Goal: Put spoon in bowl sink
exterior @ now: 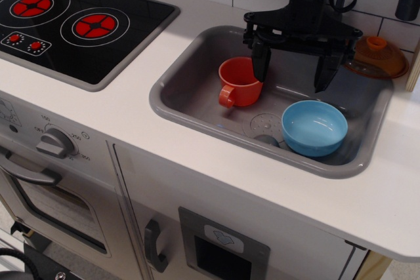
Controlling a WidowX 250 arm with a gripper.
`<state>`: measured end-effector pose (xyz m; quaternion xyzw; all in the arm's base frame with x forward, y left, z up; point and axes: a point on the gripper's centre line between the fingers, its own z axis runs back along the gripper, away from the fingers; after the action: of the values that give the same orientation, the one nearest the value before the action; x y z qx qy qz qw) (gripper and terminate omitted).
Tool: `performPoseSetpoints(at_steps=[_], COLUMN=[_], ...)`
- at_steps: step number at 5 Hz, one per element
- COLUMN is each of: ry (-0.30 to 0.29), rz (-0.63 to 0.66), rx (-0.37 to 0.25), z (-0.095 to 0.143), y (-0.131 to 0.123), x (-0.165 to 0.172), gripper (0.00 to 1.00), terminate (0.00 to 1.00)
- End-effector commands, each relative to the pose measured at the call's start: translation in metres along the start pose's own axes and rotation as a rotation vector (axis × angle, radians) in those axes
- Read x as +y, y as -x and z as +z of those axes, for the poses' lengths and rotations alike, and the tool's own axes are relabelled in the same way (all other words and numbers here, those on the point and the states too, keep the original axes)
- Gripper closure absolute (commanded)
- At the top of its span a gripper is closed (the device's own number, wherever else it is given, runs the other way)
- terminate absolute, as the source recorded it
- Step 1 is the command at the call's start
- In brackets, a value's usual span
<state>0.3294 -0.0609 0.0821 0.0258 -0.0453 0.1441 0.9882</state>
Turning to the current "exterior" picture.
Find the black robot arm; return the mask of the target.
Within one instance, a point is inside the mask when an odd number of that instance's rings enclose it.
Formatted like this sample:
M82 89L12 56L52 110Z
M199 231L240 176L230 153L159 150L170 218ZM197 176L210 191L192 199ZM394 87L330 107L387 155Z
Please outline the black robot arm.
M338 69L353 60L362 32L341 22L334 0L289 0L284 8L248 12L243 43L252 51L253 73L265 81L273 49L318 57L314 88L326 90Z

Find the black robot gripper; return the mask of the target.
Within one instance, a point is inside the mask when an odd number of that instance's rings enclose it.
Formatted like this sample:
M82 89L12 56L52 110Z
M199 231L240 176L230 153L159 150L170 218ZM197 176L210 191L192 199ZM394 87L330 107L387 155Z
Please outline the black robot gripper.
M334 0L289 0L280 9L253 11L244 15L246 29L243 43L252 49L254 77L264 82L268 72L271 48L296 49L310 53L338 45L352 51L362 32L341 22L340 14L355 5L339 7ZM314 78L315 93L325 91L337 73L343 55L323 55L318 59Z

